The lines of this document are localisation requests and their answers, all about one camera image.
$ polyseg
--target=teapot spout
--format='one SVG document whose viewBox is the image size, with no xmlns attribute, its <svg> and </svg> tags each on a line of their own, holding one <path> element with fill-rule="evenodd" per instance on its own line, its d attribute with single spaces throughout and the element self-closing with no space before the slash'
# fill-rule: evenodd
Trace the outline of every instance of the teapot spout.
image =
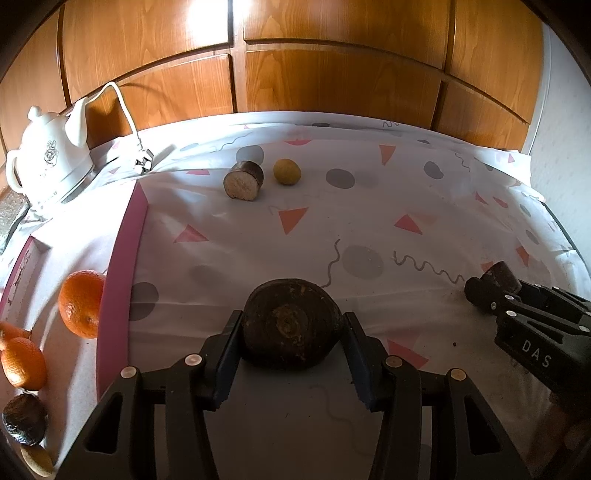
<svg viewBox="0 0 591 480">
<path fill-rule="evenodd" d="M 86 144 L 88 130 L 86 128 L 85 106 L 87 102 L 88 97 L 83 97 L 74 104 L 70 118 L 65 126 L 68 140 L 77 147 L 82 147 Z"/>
</svg>

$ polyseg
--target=orange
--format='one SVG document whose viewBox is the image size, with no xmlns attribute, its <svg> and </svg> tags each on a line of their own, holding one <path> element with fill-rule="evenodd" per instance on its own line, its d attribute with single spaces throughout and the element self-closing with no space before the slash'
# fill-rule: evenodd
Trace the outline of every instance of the orange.
<svg viewBox="0 0 591 480">
<path fill-rule="evenodd" d="M 104 286 L 105 276 L 92 270 L 74 272 L 64 280 L 57 302 L 61 319 L 72 333 L 82 338 L 98 336 Z"/>
<path fill-rule="evenodd" d="M 18 388 L 37 391 L 47 382 L 45 358 L 28 338 L 17 337 L 6 342 L 2 368 L 8 381 Z"/>
<path fill-rule="evenodd" d="M 8 322 L 0 322 L 0 351 L 6 348 L 7 341 L 16 337 L 30 338 L 31 332 Z"/>
</svg>

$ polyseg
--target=white wall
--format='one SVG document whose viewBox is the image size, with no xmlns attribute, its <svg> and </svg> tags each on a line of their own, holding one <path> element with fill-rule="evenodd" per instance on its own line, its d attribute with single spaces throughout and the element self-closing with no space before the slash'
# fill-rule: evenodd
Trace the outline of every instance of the white wall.
<svg viewBox="0 0 591 480">
<path fill-rule="evenodd" d="M 546 197 L 546 204 L 589 267 L 591 86 L 550 29 L 547 29 L 547 38 L 550 48 L 546 48 L 544 61 L 549 61 L 550 84 L 531 147 L 531 182 L 532 187 Z"/>
</svg>

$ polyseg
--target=power plug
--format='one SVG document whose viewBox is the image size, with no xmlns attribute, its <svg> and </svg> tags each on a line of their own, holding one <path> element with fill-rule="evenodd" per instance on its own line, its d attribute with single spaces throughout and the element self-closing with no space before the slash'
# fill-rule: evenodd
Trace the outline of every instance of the power plug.
<svg viewBox="0 0 591 480">
<path fill-rule="evenodd" d="M 152 170 L 152 161 L 154 154 L 147 148 L 140 150 L 135 157 L 134 170 L 138 175 L 143 175 Z"/>
</svg>

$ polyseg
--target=teapot handle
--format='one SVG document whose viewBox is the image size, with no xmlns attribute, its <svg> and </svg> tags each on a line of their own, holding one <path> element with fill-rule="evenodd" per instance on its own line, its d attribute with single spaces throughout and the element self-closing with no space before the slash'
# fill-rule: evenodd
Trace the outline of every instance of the teapot handle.
<svg viewBox="0 0 591 480">
<path fill-rule="evenodd" d="M 10 188 L 17 193 L 25 193 L 25 189 L 22 185 L 18 182 L 17 176 L 14 173 L 15 168 L 15 160 L 17 159 L 18 150 L 10 150 L 6 154 L 6 179 L 8 180 L 8 184 Z"/>
</svg>

